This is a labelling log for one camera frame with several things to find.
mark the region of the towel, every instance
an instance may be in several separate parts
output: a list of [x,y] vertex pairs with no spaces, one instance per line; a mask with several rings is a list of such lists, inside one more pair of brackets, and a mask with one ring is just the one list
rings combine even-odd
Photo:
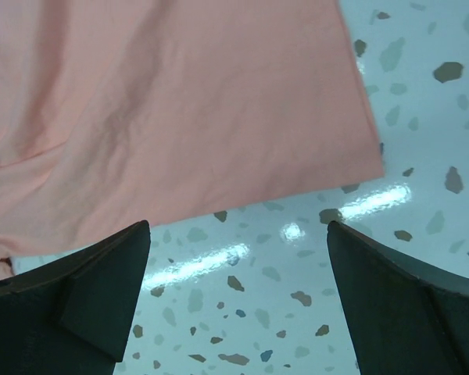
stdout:
[[335,0],[0,0],[0,279],[382,173]]

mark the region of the terrazzo countertop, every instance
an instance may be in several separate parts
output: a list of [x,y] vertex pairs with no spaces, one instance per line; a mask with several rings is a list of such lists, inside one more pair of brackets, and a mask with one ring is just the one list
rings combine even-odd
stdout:
[[342,7],[385,178],[153,228],[115,374],[358,374],[326,248],[332,219],[469,277],[469,0]]

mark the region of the speckled tabletop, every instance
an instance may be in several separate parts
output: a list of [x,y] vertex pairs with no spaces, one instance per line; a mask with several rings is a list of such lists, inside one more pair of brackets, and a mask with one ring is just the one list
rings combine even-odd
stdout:
[[[469,277],[469,0],[342,8],[386,177],[154,228],[115,374],[358,374],[330,219]],[[59,256],[13,262],[24,272]]]

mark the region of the wrinkle in cloth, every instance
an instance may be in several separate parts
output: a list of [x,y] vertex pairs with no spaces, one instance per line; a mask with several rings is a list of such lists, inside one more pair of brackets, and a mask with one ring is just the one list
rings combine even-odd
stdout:
[[382,174],[335,0],[0,0],[0,259]]

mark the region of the black object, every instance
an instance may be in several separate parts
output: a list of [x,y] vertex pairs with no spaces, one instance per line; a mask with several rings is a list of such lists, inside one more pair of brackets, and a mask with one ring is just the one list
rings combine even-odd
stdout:
[[469,279],[336,222],[328,251],[363,375],[469,375]]
[[143,221],[0,281],[0,375],[111,375],[149,254]]

